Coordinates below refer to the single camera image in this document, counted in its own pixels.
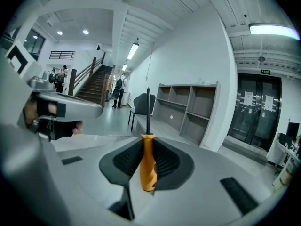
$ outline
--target backpack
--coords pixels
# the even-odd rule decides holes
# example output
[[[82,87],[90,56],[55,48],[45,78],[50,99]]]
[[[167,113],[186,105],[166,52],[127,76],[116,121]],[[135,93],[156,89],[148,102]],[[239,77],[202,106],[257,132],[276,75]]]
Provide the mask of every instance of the backpack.
[[[122,87],[122,84],[123,84],[123,83],[122,83],[122,79],[117,80],[117,81],[116,81],[115,88],[116,88],[116,89],[120,89],[120,88]]]

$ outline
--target doorway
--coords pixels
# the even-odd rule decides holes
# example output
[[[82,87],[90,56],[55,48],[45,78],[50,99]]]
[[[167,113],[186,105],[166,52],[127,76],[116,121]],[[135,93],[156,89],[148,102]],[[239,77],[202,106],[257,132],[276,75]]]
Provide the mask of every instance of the doorway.
[[[280,117],[281,78],[238,74],[235,111],[228,135],[268,151]]]

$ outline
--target stair railing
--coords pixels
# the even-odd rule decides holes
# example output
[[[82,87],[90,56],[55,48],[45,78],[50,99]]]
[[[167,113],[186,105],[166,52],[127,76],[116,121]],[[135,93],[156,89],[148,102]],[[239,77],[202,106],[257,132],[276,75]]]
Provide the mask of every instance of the stair railing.
[[[74,59],[75,51],[51,51],[49,59]]]
[[[110,73],[110,75],[106,74],[104,76],[104,80],[103,80],[103,89],[102,89],[102,97],[101,97],[101,101],[100,101],[100,105],[104,108],[105,107],[105,98],[106,98],[106,95],[107,95],[107,89],[108,89],[108,86],[109,84],[111,83],[112,81],[112,78],[113,78],[113,75],[114,75],[114,71],[115,71],[115,65],[113,65],[113,69]]]
[[[96,68],[99,68],[101,66],[101,60],[96,60],[96,57],[94,57],[93,62],[88,65],[86,68],[84,68],[81,72],[77,74],[76,69],[72,69],[70,81],[69,81],[69,91],[68,95],[73,96],[74,89],[79,85],[79,83],[87,76],[89,75],[89,78],[93,75],[93,71]]]

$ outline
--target wooden handrail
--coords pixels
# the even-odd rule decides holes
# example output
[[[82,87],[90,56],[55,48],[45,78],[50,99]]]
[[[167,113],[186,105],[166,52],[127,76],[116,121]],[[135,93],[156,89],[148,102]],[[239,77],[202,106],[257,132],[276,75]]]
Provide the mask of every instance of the wooden handrail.
[[[76,78],[79,77],[85,70],[91,67],[92,64],[88,65],[86,68],[84,68],[79,74],[76,75]]]
[[[112,72],[110,74],[110,77],[109,77],[109,84],[108,84],[108,90],[111,91],[111,88],[112,88],[112,80],[113,80],[113,75],[115,73],[115,67],[116,65],[113,65],[113,69],[112,69]]]
[[[107,95],[107,88],[108,88],[108,81],[109,81],[109,75],[106,74],[104,76],[104,80],[103,80],[103,89],[102,89],[102,98],[100,100],[100,105],[104,108],[105,106],[105,97]]]
[[[74,88],[77,87],[77,85],[88,75],[90,74],[90,70],[86,71],[84,74],[82,74],[76,81],[75,81],[75,85],[74,85]]]
[[[92,65],[91,65],[89,77],[91,77],[93,75],[93,70],[94,70],[94,67],[95,67],[95,62],[96,62],[96,57],[93,58],[93,62],[92,62]]]
[[[99,62],[101,62],[101,59],[96,60],[95,64],[99,64]],[[76,75],[76,78],[79,77],[86,69],[88,69],[91,66],[92,66],[92,63],[90,65],[88,65],[86,68],[84,68],[81,72],[79,72],[79,74]]]
[[[96,68],[98,65],[101,65],[101,59],[97,60],[95,63],[94,68]],[[89,68],[92,66],[90,64],[88,67],[83,69],[78,75],[76,75],[76,70],[72,69],[70,81],[69,81],[69,90],[68,95],[73,96],[73,90],[79,85],[79,83],[88,75],[90,74]]]

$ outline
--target paper notice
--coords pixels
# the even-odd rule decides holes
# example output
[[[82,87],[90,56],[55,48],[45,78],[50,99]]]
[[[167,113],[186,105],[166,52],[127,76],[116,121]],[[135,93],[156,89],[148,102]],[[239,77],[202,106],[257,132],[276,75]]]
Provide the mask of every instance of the paper notice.
[[[273,101],[274,101],[274,97],[273,96],[265,96],[265,106],[264,109],[268,110],[268,111],[272,111],[273,110]]]
[[[245,91],[244,105],[251,105],[252,106],[252,99],[253,99],[253,92]]]

